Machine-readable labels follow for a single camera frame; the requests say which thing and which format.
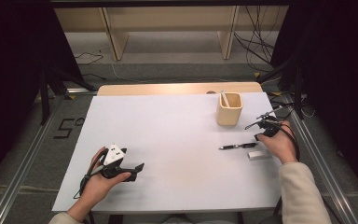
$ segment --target sleeve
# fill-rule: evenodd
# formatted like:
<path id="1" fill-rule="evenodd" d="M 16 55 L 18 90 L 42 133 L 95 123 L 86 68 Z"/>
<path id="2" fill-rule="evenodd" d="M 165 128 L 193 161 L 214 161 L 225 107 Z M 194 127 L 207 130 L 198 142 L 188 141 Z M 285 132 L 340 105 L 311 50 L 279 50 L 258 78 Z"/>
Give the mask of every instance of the sleeve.
<path id="1" fill-rule="evenodd" d="M 68 214 L 62 212 L 55 215 L 48 224 L 81 224 L 81 223 L 74 220 Z"/>
<path id="2" fill-rule="evenodd" d="M 312 172 L 301 162 L 280 169 L 283 223 L 331 223 Z"/>

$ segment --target gray floor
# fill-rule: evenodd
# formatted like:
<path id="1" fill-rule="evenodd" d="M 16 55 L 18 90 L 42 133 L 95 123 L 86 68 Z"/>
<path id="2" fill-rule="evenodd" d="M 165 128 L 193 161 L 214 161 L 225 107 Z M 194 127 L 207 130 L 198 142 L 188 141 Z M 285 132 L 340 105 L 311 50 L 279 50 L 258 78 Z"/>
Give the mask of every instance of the gray floor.
<path id="1" fill-rule="evenodd" d="M 103 58 L 93 64 L 87 64 L 99 58 L 88 56 L 78 59 L 82 74 L 86 81 L 96 87 L 105 84 L 139 84 L 139 83 L 170 83 L 170 82 L 215 82 L 215 81 L 253 81 L 254 68 L 246 60 L 246 52 L 238 42 L 234 42 L 230 60 L 222 60 L 216 34 L 214 33 L 134 33 L 126 47 L 122 61 L 112 62 L 106 40 L 101 34 L 68 34 L 75 55 L 82 52 L 102 54 Z M 252 63 L 258 68 L 269 69 L 266 64 L 253 57 Z M 77 88 L 72 83 L 68 87 Z M 276 82 L 263 85 L 264 91 L 276 91 Z M 54 204 L 66 167 L 71 159 L 81 126 L 75 121 L 85 118 L 92 95 L 76 95 L 73 99 L 51 99 L 52 110 L 56 108 L 54 120 L 47 131 L 46 138 L 35 155 L 31 168 L 26 172 L 21 187 L 15 195 L 13 204 L 7 210 L 4 223 L 48 223 L 54 216 L 51 206 Z M 312 108 L 304 108 L 306 114 Z M 288 112 L 281 110 L 277 115 L 284 116 Z M 59 131 L 64 119 L 65 128 L 72 131 L 68 138 L 57 139 L 66 132 Z M 0 200 L 13 176 L 21 167 L 23 158 L 28 153 L 38 130 L 40 129 L 41 103 L 34 101 L 34 108 L 29 114 L 14 147 L 7 153 L 0 165 Z M 317 113 L 312 118 L 305 117 L 305 123 L 312 137 L 318 144 L 324 158 L 334 174 L 338 184 L 351 204 L 354 214 L 358 217 L 358 179 L 345 162 L 337 155 L 337 147 L 330 134 L 320 122 Z M 332 197 L 324 184 L 318 169 L 312 160 L 304 142 L 299 139 L 301 160 L 312 170 L 316 184 L 327 200 L 335 207 Z M 258 223 L 268 217 L 272 210 L 243 212 L 245 223 Z M 97 223 L 107 223 L 107 215 L 96 215 Z"/>

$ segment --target black pen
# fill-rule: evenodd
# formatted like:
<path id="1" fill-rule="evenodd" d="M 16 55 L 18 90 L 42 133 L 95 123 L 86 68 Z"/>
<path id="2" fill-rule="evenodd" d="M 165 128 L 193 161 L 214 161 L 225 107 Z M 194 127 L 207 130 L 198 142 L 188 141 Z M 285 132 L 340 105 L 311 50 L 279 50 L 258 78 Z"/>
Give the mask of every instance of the black pen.
<path id="1" fill-rule="evenodd" d="M 223 146 L 220 147 L 220 150 L 225 150 L 225 149 L 233 149 L 233 148 L 239 148 L 239 147 L 255 147 L 255 145 L 257 145 L 257 143 L 245 143 L 242 145 L 230 145 L 230 146 Z"/>

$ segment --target white tabletop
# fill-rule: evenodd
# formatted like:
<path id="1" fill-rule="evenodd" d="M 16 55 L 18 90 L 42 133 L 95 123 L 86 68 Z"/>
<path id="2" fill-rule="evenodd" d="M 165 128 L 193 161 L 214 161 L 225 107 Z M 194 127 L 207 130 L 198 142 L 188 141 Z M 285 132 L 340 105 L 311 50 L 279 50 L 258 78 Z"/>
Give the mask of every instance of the white tabletop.
<path id="1" fill-rule="evenodd" d="M 145 214 L 239 211 L 275 206 L 281 192 L 276 158 L 249 161 L 255 148 L 218 150 L 254 142 L 256 125 L 270 111 L 264 92 L 242 93 L 235 127 L 215 122 L 218 94 L 96 96 L 79 136 L 53 211 L 75 202 L 79 183 L 96 151 L 116 143 L 128 149 L 122 168 L 144 162 L 135 182 L 115 186 L 93 211 Z"/>

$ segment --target beige cup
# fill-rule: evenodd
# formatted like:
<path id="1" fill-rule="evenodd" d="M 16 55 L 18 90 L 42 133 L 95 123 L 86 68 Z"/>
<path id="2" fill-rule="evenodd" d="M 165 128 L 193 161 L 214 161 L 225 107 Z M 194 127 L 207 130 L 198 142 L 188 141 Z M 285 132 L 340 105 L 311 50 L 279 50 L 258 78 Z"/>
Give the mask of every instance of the beige cup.
<path id="1" fill-rule="evenodd" d="M 220 125 L 236 125 L 240 118 L 242 111 L 242 99 L 238 93 L 226 93 L 228 105 L 226 105 L 223 98 L 223 93 L 220 94 L 216 109 L 216 121 Z"/>

